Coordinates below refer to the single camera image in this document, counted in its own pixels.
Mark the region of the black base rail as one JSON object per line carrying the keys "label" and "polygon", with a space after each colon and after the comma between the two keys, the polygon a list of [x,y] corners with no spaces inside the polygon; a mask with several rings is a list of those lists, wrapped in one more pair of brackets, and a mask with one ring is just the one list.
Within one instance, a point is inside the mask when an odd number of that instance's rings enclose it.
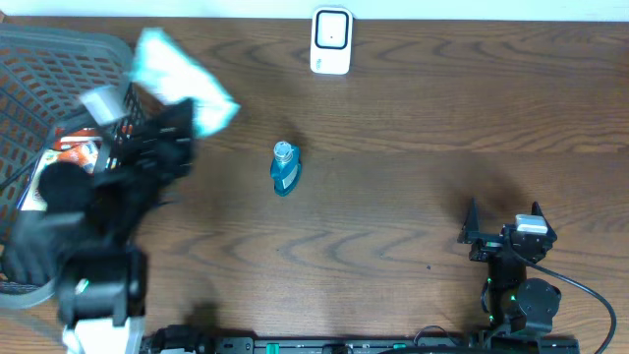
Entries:
{"label": "black base rail", "polygon": [[421,354],[421,353],[540,353],[579,354],[574,339],[522,340],[497,338],[489,344],[444,332],[421,331],[414,338],[256,338],[215,336],[187,326],[170,325],[142,340],[140,354]]}

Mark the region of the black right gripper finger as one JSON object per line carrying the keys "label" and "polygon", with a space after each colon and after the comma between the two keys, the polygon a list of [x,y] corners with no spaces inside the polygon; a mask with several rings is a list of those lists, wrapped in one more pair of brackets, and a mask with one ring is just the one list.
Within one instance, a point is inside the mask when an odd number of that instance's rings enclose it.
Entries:
{"label": "black right gripper finger", "polygon": [[538,202],[532,204],[533,226],[538,231],[550,231],[551,226],[543,215],[542,208]]}
{"label": "black right gripper finger", "polygon": [[479,236],[480,225],[477,203],[475,199],[471,199],[465,221],[457,238],[457,242],[460,244],[472,244],[479,239]]}

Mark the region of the white barcode scanner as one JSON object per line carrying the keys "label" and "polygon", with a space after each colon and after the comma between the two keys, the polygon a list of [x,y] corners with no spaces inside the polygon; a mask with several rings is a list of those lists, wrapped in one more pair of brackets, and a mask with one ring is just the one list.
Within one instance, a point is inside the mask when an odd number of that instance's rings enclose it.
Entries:
{"label": "white barcode scanner", "polygon": [[350,70],[353,14],[341,7],[319,7],[312,17],[310,67],[316,74],[346,75]]}

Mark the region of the teal wet wipes packet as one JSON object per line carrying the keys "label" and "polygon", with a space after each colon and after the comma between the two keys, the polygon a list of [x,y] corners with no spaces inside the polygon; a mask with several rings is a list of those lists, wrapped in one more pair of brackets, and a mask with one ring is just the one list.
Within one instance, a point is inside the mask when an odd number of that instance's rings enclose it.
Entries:
{"label": "teal wet wipes packet", "polygon": [[142,30],[130,79],[165,105],[191,99],[198,138],[225,129],[240,110],[218,79],[161,28]]}

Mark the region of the large white snack bag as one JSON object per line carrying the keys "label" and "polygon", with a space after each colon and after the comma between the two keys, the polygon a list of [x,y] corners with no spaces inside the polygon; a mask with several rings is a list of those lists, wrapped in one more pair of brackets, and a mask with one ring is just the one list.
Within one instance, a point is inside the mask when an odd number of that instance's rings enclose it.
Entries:
{"label": "large white snack bag", "polygon": [[19,210],[46,211],[47,203],[41,196],[38,189],[40,175],[47,166],[57,161],[59,154],[60,151],[47,149],[41,155],[35,165],[34,172],[31,174],[29,186],[19,203]]}

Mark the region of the dark grey plastic basket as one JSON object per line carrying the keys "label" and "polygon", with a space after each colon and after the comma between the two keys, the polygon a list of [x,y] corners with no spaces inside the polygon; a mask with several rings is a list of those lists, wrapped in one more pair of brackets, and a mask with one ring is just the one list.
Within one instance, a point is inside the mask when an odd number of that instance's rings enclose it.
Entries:
{"label": "dark grey plastic basket", "polygon": [[[146,121],[130,79],[133,54],[121,39],[65,29],[1,28],[1,305],[28,309],[54,295],[49,278],[32,283],[11,275],[3,258],[16,228],[44,211],[19,210],[31,174],[51,149],[56,128],[70,133],[94,128],[102,138],[94,170],[115,167],[103,136],[120,138],[118,129]],[[129,115],[99,126],[80,103],[87,90],[113,86],[124,96]]]}

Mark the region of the red snack packet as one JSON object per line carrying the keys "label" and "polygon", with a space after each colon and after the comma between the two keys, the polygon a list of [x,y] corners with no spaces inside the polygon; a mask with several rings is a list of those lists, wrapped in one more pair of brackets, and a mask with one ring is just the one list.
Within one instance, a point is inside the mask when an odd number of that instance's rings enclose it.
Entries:
{"label": "red snack packet", "polygon": [[51,149],[57,151],[65,151],[88,142],[94,142],[100,147],[102,143],[101,136],[94,128],[81,128],[73,133],[66,128],[56,128],[55,139]]}

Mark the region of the teal mouthwash bottle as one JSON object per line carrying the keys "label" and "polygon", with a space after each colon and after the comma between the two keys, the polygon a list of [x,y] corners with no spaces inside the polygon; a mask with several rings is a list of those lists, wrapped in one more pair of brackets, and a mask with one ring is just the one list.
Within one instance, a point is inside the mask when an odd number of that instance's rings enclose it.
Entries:
{"label": "teal mouthwash bottle", "polygon": [[274,159],[270,166],[270,177],[274,192],[286,197],[297,186],[301,172],[301,150],[288,142],[277,142],[273,148]]}

